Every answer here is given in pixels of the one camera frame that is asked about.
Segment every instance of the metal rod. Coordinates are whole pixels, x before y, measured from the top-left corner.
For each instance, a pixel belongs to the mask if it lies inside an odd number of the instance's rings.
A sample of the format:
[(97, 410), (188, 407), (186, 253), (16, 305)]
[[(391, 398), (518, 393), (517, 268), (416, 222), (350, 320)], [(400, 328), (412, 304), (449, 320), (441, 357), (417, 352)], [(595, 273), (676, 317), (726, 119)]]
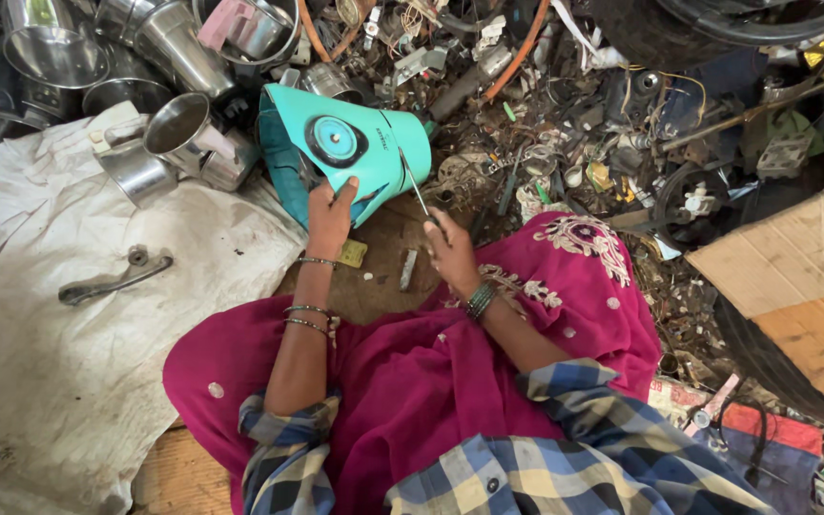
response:
[(800, 100), (803, 100), (804, 98), (807, 98), (807, 97), (810, 97), (814, 94), (819, 94), (819, 93), (822, 93), (822, 92), (824, 92), (824, 82), (822, 84), (815, 85), (815, 86), (805, 90), (803, 93), (801, 93), (801, 94), (799, 94), (799, 95), (797, 95), (793, 98), (788, 98), (786, 100), (778, 100), (776, 102), (766, 103), (766, 104), (763, 104), (763, 105), (757, 105), (756, 107), (753, 107), (752, 109), (747, 109), (742, 114), (734, 116), (733, 118), (727, 118), (726, 120), (723, 120), (722, 122), (713, 124), (711, 126), (707, 126), (707, 127), (705, 127), (704, 129), (702, 129), (698, 132), (694, 132), (694, 133), (689, 134), (689, 135), (684, 135), (682, 137), (677, 137), (676, 139), (671, 139), (670, 141), (668, 141), (668, 142), (666, 142), (666, 143), (664, 143), (663, 145), (660, 146), (660, 152), (669, 152), (673, 148), (679, 148), (680, 146), (683, 146), (683, 145), (685, 145), (685, 144), (687, 144), (691, 141), (695, 141), (696, 139), (701, 139), (701, 138), (703, 138), (704, 136), (706, 136), (708, 134), (714, 134), (715, 132), (721, 132), (724, 129), (728, 129), (728, 128), (733, 127), (733, 126), (737, 126), (741, 123), (748, 122), (749, 120), (752, 120), (757, 115), (759, 115), (759, 114), (761, 114), (765, 111), (772, 111), (772, 110), (775, 110), (775, 109), (779, 109), (781, 107), (787, 107), (788, 105), (791, 105), (793, 103), (797, 103)]

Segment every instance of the woman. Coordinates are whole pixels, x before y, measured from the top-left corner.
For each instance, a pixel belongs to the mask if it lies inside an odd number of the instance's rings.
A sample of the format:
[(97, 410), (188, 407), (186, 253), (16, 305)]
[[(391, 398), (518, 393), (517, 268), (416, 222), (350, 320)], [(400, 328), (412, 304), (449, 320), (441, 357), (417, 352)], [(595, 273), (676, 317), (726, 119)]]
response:
[(367, 326), (330, 320), (357, 184), (310, 194), (293, 298), (215, 314), (167, 357), (167, 395), (231, 472), (235, 513), (770, 511), (643, 403), (659, 341), (594, 219), (543, 214), (474, 253), (432, 210), (446, 286)]

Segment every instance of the black rubber tire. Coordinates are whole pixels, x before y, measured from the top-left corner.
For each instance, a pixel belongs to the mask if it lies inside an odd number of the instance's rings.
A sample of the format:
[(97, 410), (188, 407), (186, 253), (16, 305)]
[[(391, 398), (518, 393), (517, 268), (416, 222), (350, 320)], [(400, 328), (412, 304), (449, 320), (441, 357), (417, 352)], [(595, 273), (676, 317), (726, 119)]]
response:
[(681, 72), (739, 48), (692, 30), (657, 0), (593, 0), (590, 10), (617, 51), (651, 70)]
[(824, 394), (813, 388), (803, 372), (755, 322), (746, 320), (723, 295), (714, 304), (714, 319), (744, 374), (755, 378), (787, 406), (824, 422)]

